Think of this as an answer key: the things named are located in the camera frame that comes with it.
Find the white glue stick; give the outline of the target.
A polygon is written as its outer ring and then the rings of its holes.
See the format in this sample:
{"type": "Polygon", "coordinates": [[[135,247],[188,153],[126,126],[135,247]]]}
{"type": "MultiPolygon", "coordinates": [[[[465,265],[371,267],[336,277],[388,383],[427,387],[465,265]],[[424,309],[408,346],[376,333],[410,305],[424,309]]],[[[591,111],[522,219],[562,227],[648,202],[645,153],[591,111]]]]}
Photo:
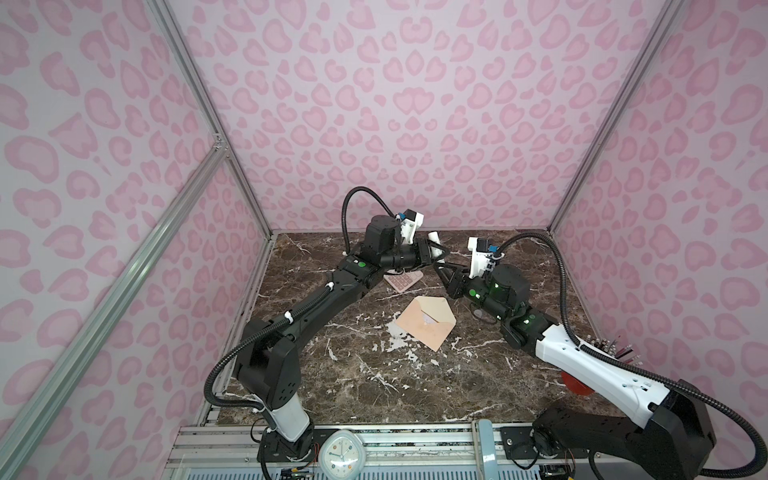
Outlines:
{"type": "Polygon", "coordinates": [[[430,247],[431,259],[434,262],[443,262],[446,256],[446,250],[441,244],[439,235],[436,231],[428,234],[428,244],[430,247]]]}

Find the peach envelope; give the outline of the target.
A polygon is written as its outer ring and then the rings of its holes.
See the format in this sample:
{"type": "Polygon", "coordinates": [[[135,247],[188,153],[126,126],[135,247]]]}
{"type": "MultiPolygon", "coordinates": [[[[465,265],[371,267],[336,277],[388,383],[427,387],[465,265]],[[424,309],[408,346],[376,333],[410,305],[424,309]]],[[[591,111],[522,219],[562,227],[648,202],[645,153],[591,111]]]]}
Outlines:
{"type": "Polygon", "coordinates": [[[456,326],[456,317],[444,297],[417,296],[395,324],[437,352],[456,326]]]}

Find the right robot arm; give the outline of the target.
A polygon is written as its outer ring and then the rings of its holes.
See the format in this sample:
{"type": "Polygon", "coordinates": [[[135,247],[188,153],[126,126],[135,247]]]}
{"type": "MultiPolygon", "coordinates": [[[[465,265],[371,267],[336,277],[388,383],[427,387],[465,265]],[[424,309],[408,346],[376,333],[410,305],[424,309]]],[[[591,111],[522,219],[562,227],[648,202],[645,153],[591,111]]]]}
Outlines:
{"type": "Polygon", "coordinates": [[[716,440],[705,405],[661,382],[591,356],[563,325],[531,306],[530,283],[511,265],[474,276],[469,268],[438,263],[452,298],[466,298],[500,323],[514,349],[559,368],[600,394],[621,416],[577,412],[554,404],[534,421],[530,442],[542,457],[568,450],[604,453],[639,465],[654,479],[693,479],[703,472],[716,440]]]}

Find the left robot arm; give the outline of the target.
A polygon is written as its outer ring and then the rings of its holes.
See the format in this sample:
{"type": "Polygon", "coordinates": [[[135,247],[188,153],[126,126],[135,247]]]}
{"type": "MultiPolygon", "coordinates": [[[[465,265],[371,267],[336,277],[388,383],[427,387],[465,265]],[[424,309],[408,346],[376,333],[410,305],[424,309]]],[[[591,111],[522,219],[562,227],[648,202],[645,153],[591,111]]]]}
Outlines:
{"type": "Polygon", "coordinates": [[[422,214],[410,209],[395,216],[373,217],[362,242],[328,274],[323,286],[274,319],[246,325],[233,373],[256,397],[254,409],[264,415],[289,458],[306,458],[313,444],[314,424],[298,396],[304,347],[387,273],[421,269],[447,255],[429,238],[416,235],[423,221],[422,214]]]}

